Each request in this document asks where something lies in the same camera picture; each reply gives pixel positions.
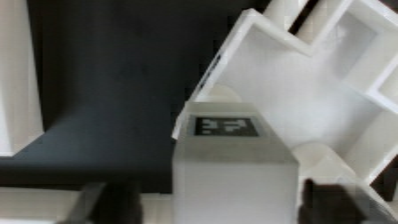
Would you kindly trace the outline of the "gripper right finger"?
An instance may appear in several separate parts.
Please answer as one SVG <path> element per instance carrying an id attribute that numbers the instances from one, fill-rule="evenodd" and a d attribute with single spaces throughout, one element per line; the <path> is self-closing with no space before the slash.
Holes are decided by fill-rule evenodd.
<path id="1" fill-rule="evenodd" d="M 298 224 L 378 224 L 376 207 L 365 194 L 337 184 L 303 182 Z"/>

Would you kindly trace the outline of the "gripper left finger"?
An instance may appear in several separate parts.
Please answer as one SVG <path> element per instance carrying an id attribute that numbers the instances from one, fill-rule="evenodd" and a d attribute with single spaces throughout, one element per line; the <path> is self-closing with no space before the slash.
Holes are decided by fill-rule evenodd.
<path id="1" fill-rule="evenodd" d="M 60 224 L 141 224 L 141 202 L 136 184 L 88 183 Z"/>

